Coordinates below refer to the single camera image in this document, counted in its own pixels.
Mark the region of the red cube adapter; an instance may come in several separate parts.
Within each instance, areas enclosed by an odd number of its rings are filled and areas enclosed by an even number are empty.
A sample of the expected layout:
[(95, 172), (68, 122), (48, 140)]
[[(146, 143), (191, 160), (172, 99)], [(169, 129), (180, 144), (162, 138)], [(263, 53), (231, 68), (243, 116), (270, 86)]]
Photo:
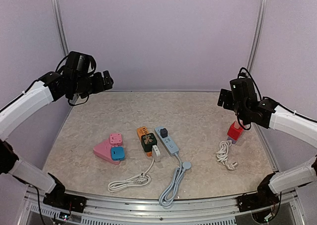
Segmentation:
[(244, 129), (242, 127), (240, 127), (239, 129), (236, 129), (232, 123), (227, 132), (227, 136), (230, 136), (234, 140), (237, 140), (242, 135), (243, 131)]

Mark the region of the purple power strip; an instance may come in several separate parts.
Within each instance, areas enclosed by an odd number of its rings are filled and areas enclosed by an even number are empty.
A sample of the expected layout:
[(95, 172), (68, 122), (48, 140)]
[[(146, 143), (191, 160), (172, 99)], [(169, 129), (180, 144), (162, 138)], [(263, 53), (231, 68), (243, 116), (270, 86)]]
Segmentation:
[(234, 140), (233, 138), (231, 138), (230, 136), (227, 137), (228, 141), (231, 141), (233, 145), (236, 145), (237, 143), (241, 143), (243, 141), (242, 137), (239, 137), (237, 140)]

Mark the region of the orange power strip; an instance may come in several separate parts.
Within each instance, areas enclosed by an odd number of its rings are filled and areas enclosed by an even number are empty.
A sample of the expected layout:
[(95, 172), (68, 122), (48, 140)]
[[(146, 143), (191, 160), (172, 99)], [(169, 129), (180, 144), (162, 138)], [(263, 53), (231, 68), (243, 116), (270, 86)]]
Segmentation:
[(142, 137), (144, 135), (147, 135), (147, 134), (149, 134), (149, 132), (145, 126), (137, 128), (137, 135), (140, 139), (142, 148), (143, 148), (144, 152), (146, 153), (147, 157), (151, 157), (152, 156), (152, 145), (147, 144), (145, 141), (142, 140)]

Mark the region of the black charger plug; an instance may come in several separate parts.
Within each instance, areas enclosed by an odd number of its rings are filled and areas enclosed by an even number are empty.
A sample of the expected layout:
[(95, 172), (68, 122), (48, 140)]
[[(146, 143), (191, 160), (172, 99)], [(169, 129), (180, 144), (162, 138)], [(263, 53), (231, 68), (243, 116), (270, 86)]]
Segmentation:
[(167, 136), (168, 136), (168, 131), (167, 131), (167, 129), (166, 128), (162, 128), (162, 129), (160, 129), (160, 136), (161, 136), (161, 138), (166, 138)]

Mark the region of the dark green cube adapter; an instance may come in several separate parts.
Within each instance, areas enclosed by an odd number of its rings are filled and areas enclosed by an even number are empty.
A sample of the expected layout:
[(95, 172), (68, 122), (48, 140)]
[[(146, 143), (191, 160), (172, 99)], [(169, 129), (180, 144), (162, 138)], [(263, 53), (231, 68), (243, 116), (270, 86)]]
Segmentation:
[(153, 145), (157, 145), (157, 139), (153, 133), (148, 133), (141, 136), (141, 145), (145, 153), (152, 151)]

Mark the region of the white charger plug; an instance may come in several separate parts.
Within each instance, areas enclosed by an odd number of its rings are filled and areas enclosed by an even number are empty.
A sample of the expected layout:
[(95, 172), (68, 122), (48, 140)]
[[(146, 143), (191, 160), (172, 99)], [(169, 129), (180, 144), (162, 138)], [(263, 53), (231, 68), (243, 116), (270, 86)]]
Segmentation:
[(160, 162), (161, 153), (157, 145), (152, 146), (152, 157), (155, 162)]

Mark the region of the small pink charger plug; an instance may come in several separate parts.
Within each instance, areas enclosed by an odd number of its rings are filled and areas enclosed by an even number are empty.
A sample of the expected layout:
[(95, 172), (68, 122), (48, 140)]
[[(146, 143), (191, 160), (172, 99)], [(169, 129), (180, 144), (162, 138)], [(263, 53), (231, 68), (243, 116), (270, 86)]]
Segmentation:
[(240, 128), (239, 121), (236, 120), (236, 121), (233, 123), (233, 126), (234, 126), (236, 129), (239, 129), (239, 128)]

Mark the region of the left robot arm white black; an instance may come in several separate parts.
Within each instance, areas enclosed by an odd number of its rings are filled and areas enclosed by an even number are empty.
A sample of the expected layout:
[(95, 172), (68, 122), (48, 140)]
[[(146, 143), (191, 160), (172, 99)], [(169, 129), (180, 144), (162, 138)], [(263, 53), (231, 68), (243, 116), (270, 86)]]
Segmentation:
[(10, 174), (49, 194), (49, 198), (58, 207), (69, 203), (65, 187), (54, 176), (48, 175), (36, 166), (24, 161), (7, 143), (9, 135), (26, 119), (41, 108), (65, 96), (69, 100), (79, 95), (87, 98), (113, 87), (113, 79), (108, 71), (97, 72), (91, 76), (63, 76), (57, 72), (48, 72), (35, 80), (20, 96), (0, 111), (0, 171)]

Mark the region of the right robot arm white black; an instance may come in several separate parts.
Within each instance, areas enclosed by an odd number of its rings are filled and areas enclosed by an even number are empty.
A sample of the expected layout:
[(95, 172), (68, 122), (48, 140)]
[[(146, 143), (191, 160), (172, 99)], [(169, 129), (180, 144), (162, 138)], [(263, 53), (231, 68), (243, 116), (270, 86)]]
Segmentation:
[[(317, 147), (317, 123), (295, 112), (290, 112), (271, 98), (262, 101), (233, 97), (234, 92), (221, 89), (217, 105), (234, 111), (242, 125), (257, 124), (266, 129), (284, 132), (298, 138), (312, 147)], [(253, 202), (264, 207), (272, 200), (273, 194), (283, 190), (303, 186), (317, 180), (317, 157), (288, 169), (268, 175), (263, 180), (263, 188), (255, 193)]]

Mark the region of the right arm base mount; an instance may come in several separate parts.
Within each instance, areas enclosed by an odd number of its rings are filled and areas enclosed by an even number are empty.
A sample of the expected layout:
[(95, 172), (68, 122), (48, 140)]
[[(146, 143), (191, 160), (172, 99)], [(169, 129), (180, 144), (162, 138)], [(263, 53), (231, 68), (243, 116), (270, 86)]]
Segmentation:
[(239, 212), (256, 210), (280, 202), (279, 195), (273, 193), (267, 184), (260, 184), (257, 192), (251, 194), (242, 194), (237, 197)]

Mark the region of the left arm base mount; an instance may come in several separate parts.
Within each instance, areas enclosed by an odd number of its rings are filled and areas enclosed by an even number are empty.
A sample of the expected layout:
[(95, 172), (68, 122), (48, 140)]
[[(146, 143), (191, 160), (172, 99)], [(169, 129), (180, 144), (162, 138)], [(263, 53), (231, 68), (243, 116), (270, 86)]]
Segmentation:
[(83, 213), (87, 198), (83, 196), (68, 194), (65, 192), (65, 186), (57, 184), (52, 192), (46, 193), (43, 203), (69, 212)]

